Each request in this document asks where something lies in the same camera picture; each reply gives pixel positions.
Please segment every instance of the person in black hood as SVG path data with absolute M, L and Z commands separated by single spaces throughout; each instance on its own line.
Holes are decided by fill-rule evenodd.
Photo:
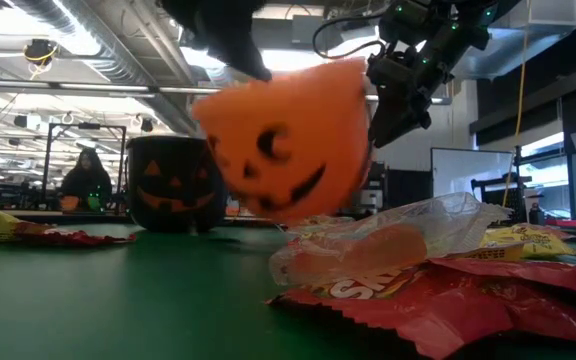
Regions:
M 100 199 L 108 199 L 112 194 L 110 176 L 101 165 L 101 160 L 94 149 L 84 149 L 79 154 L 77 165 L 68 172 L 61 185 L 63 196 L 76 196 L 87 204 L 90 194 L 99 194 Z

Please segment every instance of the table surface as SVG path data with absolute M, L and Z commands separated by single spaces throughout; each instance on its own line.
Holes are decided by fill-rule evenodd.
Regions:
M 136 232 L 137 242 L 101 249 L 0 245 L 0 359 L 396 358 L 352 331 L 264 304 L 283 290 L 267 265 L 284 243 L 278 230 L 193 236 L 126 225 L 78 228 Z M 488 355 L 576 358 L 571 346 L 502 345 Z

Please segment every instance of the black jack-o-lantern bucket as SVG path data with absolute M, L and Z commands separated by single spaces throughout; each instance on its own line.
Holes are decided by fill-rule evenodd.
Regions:
M 221 222 L 228 192 L 205 140 L 145 136 L 128 142 L 133 220 L 150 231 L 204 232 Z

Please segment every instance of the orange object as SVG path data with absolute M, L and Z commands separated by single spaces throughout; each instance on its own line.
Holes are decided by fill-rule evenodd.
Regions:
M 79 198 L 76 196 L 64 196 L 61 199 L 61 210 L 73 211 L 79 205 Z
M 195 104 L 231 192 L 291 223 L 332 213 L 370 165 L 363 60 L 225 89 Z
M 314 240 L 313 245 L 325 241 Z M 361 276 L 390 268 L 403 269 L 426 259 L 426 244 L 421 231 L 405 224 L 386 226 L 360 240 L 339 241 L 335 247 L 344 250 L 342 258 L 302 252 L 296 254 L 283 271 L 294 283 L 312 284 L 332 280 L 326 278 L 327 275 Z

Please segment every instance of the clear plastic bag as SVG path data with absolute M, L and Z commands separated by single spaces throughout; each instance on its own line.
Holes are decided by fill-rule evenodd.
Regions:
M 427 258 L 472 251 L 488 225 L 510 210 L 456 193 L 340 225 L 288 230 L 294 239 L 270 258 L 275 282 L 316 284 L 356 277 Z

